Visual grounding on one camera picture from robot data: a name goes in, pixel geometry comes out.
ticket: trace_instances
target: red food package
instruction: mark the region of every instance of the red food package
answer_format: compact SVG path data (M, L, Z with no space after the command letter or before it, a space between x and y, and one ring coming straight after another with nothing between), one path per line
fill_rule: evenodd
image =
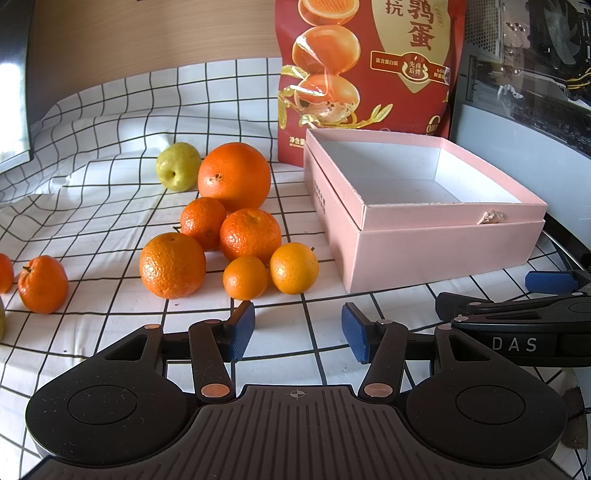
M447 135L466 0L276 0L278 155L302 166L306 128Z

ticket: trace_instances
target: wooden wall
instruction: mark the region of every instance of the wooden wall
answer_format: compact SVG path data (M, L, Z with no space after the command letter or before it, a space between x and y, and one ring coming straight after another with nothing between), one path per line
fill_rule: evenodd
M29 123L58 100L123 77L204 61L275 57L274 0L37 0Z

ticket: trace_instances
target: copper screw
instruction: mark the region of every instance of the copper screw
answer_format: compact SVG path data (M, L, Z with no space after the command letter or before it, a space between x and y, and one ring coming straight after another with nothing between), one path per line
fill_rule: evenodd
M386 385L385 383L370 383L365 385L363 391L366 395L373 398L389 397L394 392L392 387L390 387L390 385Z
M222 398L230 393L230 388L221 383L210 383L201 389L201 395L207 398Z

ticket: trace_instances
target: grid pattern cloth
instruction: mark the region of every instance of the grid pattern cloth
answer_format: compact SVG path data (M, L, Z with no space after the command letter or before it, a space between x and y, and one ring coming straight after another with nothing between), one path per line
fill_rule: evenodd
M340 328L340 308L355 304L372 320L392 318L413 332L439 324L435 296L452 291L493 301L528 296L530 270L564 266L541 237L520 267L428 285L347 295L303 183L303 172L277 161L280 59L221 61L163 70L99 85L55 105L34 126L34 158L0 176L0 252L15 272L44 254L61 261L70 280L63 307L30 313L16 285L2 295L7 330L0 342L0 478L15 480L40 459L24 425L33 393L79 362L147 323L185 331L227 318L235 304L222 287L227 260L208 252L202 287L179 300L150 294L138 258L151 238L172 231L196 190L173 193L155 175L157 155L178 141L205 156L229 141L257 148L269 160L272 186L262 208L281 226L284 242L315 247L316 284L288 296L271 286L254 301L256 329L242 361L227 365L237 391L245 384L352 384L367 366L355 361ZM576 382L559 369L531 369L559 391ZM402 389L428 376L428 362L408 361ZM168 377L193 391L188 362ZM560 445L554 460L584 479L586 452Z

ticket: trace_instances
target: open cardboard box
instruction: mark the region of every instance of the open cardboard box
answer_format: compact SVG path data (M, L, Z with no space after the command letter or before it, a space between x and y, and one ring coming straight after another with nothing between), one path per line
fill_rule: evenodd
M310 129L304 174L350 293L521 265L544 226L539 197L443 138Z

